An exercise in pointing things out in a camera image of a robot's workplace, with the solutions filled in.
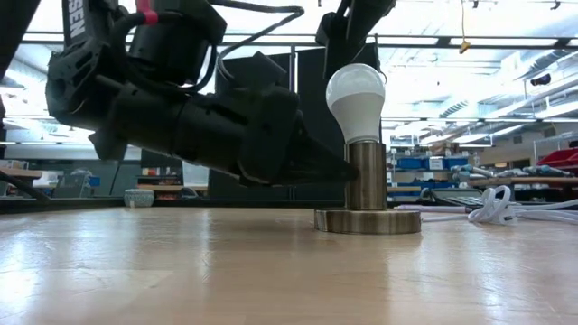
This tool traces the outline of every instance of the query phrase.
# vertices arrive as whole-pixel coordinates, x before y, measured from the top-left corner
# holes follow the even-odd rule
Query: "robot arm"
[[[212,5],[264,12],[279,8],[229,0],[149,2],[150,7],[128,14],[117,0],[62,0],[65,48],[49,64],[48,109],[64,125],[95,131],[89,139],[100,159],[121,160],[132,144],[226,172],[245,185],[357,177],[353,166],[307,134],[299,98],[276,85],[284,70],[261,53],[251,62],[259,78],[232,76],[222,62],[227,53],[302,15],[302,8],[282,7],[294,14],[217,58],[227,25]],[[367,21],[356,14],[363,10],[343,2],[350,8],[349,27],[342,35],[333,23],[325,24],[331,26],[325,38],[328,53],[336,51],[334,44],[361,50],[373,26],[368,24],[378,20],[371,15]],[[353,4],[361,8],[380,2]],[[132,28],[135,37],[126,52]],[[197,81],[209,49],[208,71]],[[339,57],[340,66],[354,57]],[[228,81],[228,90],[199,94],[215,67]],[[193,86],[184,87],[186,83]]]
[[[395,6],[396,0],[341,0],[337,12],[323,16],[315,41],[325,46],[326,79],[355,59],[371,29]]]

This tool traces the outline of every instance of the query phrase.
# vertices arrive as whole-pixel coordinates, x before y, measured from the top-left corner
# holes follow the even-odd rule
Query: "table surface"
[[[381,237],[305,209],[101,209],[3,216],[0,247],[3,325],[578,324],[564,223]]]

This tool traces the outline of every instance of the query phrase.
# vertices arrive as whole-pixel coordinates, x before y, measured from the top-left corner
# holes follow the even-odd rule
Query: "led bulb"
[[[325,99],[346,144],[379,141],[379,119],[386,101],[386,85],[379,72],[366,64],[347,65],[329,80]]]

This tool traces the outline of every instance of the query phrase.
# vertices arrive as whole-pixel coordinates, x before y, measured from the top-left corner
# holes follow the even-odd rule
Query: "white cable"
[[[504,192],[502,199],[496,199],[496,194]],[[578,225],[578,211],[557,210],[578,205],[578,200],[569,200],[561,203],[522,206],[510,201],[512,191],[507,186],[499,186],[496,189],[486,189],[481,196],[483,207],[472,211],[468,216],[470,222],[494,223],[510,225],[518,218],[543,221],[563,221]],[[465,218],[465,216],[444,216],[427,218],[423,222],[449,221]]]

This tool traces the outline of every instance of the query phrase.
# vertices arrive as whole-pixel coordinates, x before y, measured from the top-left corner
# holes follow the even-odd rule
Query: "round metal disk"
[[[422,230],[422,220],[419,211],[317,209],[315,229],[341,234],[413,234]]]

